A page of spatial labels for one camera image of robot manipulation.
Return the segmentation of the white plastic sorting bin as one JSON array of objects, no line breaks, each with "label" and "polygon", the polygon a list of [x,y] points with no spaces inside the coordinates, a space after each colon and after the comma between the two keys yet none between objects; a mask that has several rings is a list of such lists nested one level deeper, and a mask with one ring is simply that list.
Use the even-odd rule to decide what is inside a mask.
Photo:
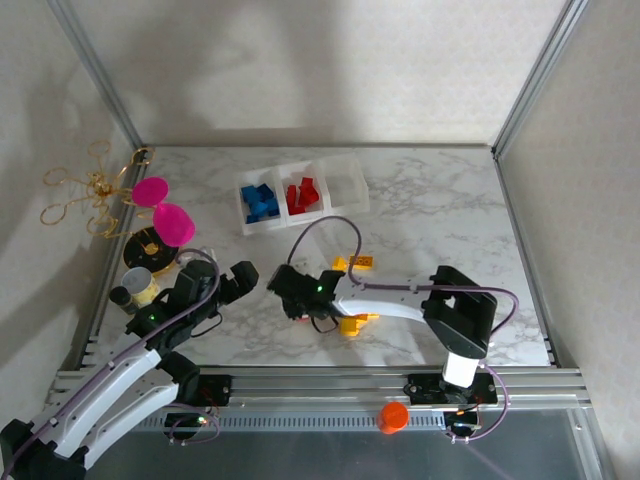
[{"label": "white plastic sorting bin", "polygon": [[[327,185],[316,162],[303,161],[280,165],[277,167],[277,176],[279,181],[278,186],[282,188],[284,202],[281,213],[284,215],[288,226],[310,223],[323,217],[329,211],[330,203]],[[298,204],[299,185],[303,177],[313,178],[315,190],[319,193],[319,201],[313,205],[309,205],[304,214],[290,216],[287,208],[286,190],[289,185],[295,185],[297,187],[296,204]]]},{"label": "white plastic sorting bin", "polygon": [[[281,208],[284,205],[283,193],[282,188],[278,186],[279,181],[275,167],[240,172],[236,175],[235,180],[235,197],[238,205],[238,215],[242,231],[245,235],[263,233],[286,226],[284,215],[281,213]],[[243,201],[241,188],[248,185],[253,185],[257,188],[263,183],[266,183],[273,190],[274,197],[279,203],[280,215],[265,221],[260,220],[256,223],[247,224],[246,217],[250,213],[250,207],[249,204]]]},{"label": "white plastic sorting bin", "polygon": [[369,211],[369,189],[355,154],[326,157],[318,161],[318,166],[327,185],[333,214],[351,215]]}]

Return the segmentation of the cream cylindrical cup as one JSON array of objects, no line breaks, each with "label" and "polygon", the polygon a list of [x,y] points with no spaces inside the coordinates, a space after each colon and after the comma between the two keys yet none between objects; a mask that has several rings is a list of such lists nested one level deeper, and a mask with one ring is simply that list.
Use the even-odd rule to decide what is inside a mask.
[{"label": "cream cylindrical cup", "polygon": [[151,304],[160,293],[160,287],[152,272],[144,267],[129,269],[123,275],[121,285],[140,308]]}]

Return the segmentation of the pink round disc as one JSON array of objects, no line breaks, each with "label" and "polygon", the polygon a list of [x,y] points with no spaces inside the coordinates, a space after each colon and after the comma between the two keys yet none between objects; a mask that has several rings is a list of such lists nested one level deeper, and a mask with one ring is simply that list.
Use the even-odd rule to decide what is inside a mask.
[{"label": "pink round disc", "polygon": [[170,247],[182,247],[195,235],[195,223],[182,207],[175,204],[157,205],[152,221],[161,241]]},{"label": "pink round disc", "polygon": [[162,177],[149,177],[137,183],[131,200],[140,207],[151,208],[161,204],[169,194],[168,182]]}]

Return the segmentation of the small black cap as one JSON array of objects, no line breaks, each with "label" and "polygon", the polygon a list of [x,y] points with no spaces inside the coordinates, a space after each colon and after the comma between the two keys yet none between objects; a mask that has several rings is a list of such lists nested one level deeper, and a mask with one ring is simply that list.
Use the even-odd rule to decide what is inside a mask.
[{"label": "small black cap", "polygon": [[133,298],[124,286],[116,286],[109,293],[109,299],[127,315],[133,316],[137,312],[137,307]]}]

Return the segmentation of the orange cylinder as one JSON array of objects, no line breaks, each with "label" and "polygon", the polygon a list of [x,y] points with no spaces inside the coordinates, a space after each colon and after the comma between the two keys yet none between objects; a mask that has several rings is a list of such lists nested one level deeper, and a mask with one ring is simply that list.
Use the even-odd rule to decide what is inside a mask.
[{"label": "orange cylinder", "polygon": [[409,422],[407,407],[399,402],[387,403],[378,413],[376,425],[386,435],[392,435],[403,430]]}]

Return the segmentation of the small black controller board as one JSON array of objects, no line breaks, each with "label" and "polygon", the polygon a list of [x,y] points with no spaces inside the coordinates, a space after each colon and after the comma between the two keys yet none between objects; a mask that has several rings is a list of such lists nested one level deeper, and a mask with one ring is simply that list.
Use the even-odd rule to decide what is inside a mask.
[{"label": "small black controller board", "polygon": [[456,436],[472,436],[482,428],[480,414],[477,410],[449,411],[444,413],[447,432]]},{"label": "small black controller board", "polygon": [[164,420],[165,432],[174,436],[193,436],[209,426],[209,419],[198,413],[169,413]]}]

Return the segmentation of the aluminium front frame rails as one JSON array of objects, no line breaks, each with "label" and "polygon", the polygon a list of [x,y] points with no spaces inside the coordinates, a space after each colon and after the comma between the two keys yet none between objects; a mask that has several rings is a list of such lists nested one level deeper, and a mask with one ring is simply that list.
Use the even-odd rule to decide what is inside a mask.
[{"label": "aluminium front frame rails", "polygon": [[[591,398],[578,369],[550,367],[496,367],[506,388],[495,384],[498,401],[510,398],[515,410],[589,408]],[[410,374],[441,374],[423,367],[213,367],[200,375],[231,375],[228,410],[355,411],[399,401],[409,405],[403,392]]]}]

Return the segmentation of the aluminium table side rail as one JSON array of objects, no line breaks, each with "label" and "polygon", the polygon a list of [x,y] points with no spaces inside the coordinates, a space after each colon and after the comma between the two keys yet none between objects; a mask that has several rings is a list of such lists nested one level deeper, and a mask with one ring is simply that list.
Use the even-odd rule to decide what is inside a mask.
[{"label": "aluminium table side rail", "polygon": [[108,140],[98,140],[87,148],[88,156],[96,162],[82,176],[74,176],[65,167],[55,167],[47,171],[42,183],[47,187],[58,187],[64,184],[77,186],[81,196],[53,203],[40,213],[39,221],[45,226],[60,224],[74,205],[89,207],[90,216],[85,224],[87,234],[93,239],[103,241],[106,246],[106,263],[102,270],[95,294],[95,303],[90,310],[86,325],[78,329],[78,338],[74,341],[70,358],[65,362],[68,367],[79,367],[87,349],[99,333],[106,311],[107,288],[111,285],[117,271],[116,257],[122,253],[124,243],[130,235],[136,204],[133,201],[133,185],[141,180],[147,167],[155,158],[155,149],[140,147],[131,154],[117,171],[105,166],[105,159],[110,155],[112,144]]},{"label": "aluminium table side rail", "polygon": [[514,231],[516,243],[524,268],[525,277],[527,279],[528,288],[537,314],[543,340],[546,345],[547,356],[549,357],[549,361],[552,367],[559,367],[561,365],[561,362],[559,361],[557,347],[553,339],[552,328],[550,326],[549,311],[545,304],[543,292],[536,275],[533,258],[528,248],[524,223],[520,218],[518,209],[516,207],[516,204],[514,203],[514,198],[512,193],[510,192],[499,156],[497,154],[494,154],[493,158],[497,177],[502,189],[507,210],[509,212],[510,222]]}]

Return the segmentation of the aluminium table back rail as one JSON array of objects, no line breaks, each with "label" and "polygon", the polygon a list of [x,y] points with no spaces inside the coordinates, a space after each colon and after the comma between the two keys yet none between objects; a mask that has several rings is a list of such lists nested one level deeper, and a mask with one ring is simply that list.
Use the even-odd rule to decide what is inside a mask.
[{"label": "aluminium table back rail", "polygon": [[217,142],[217,143],[160,143],[148,144],[153,148],[492,148],[490,144],[483,142]]}]

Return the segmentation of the aluminium frame post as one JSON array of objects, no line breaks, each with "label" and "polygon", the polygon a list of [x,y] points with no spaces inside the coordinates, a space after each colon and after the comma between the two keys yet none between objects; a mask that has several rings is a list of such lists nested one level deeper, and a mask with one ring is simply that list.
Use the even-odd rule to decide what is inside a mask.
[{"label": "aluminium frame post", "polygon": [[506,154],[589,4],[590,0],[565,0],[557,20],[491,147],[496,162],[499,162]]},{"label": "aluminium frame post", "polygon": [[145,146],[70,0],[45,1],[131,148]]}]

